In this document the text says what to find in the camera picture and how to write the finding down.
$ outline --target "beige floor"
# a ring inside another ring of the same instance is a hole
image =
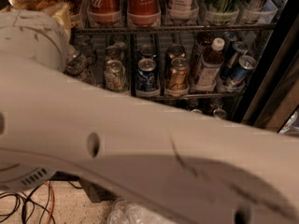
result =
[[[55,206],[53,216],[56,224],[105,224],[110,213],[111,202],[91,203],[83,189],[75,189],[68,182],[53,181],[55,193]],[[43,185],[33,196],[34,201],[46,205],[48,199],[48,187]],[[15,198],[9,197],[0,200],[0,214],[8,213],[15,204]],[[43,210],[36,207],[28,224],[38,224]],[[42,224],[47,222],[45,214]],[[4,223],[21,224],[21,207],[18,212]]]

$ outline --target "speckled floor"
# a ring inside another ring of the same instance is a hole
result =
[[[53,216],[56,224],[105,224],[110,213],[112,202],[91,203],[83,189],[75,189],[66,181],[52,182],[55,194],[55,206]],[[48,199],[48,187],[43,185],[32,199],[45,206]],[[0,214],[9,213],[15,205],[15,198],[8,197],[0,200]],[[21,224],[21,207],[17,213],[11,216],[4,223]],[[28,205],[28,216],[32,210],[32,205]],[[38,224],[43,209],[36,206],[35,211],[30,217],[28,224]],[[45,214],[41,223],[47,223],[48,215]]]

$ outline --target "red can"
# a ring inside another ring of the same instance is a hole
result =
[[[156,22],[158,0],[129,0],[129,13],[132,23],[138,26],[150,26]]]
[[[92,12],[98,15],[96,21],[103,25],[118,21],[120,14],[120,0],[91,0]]]

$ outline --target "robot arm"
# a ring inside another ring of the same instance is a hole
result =
[[[0,57],[1,189],[28,185],[30,167],[81,176],[178,223],[299,223],[296,138]]]

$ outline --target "screw hole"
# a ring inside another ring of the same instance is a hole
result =
[[[92,158],[95,158],[100,150],[100,139],[96,133],[91,133],[87,139],[87,149]]]
[[[4,116],[0,113],[0,134],[4,133],[5,129],[5,119]]]
[[[248,209],[240,208],[235,212],[234,224],[249,224],[250,212]]]

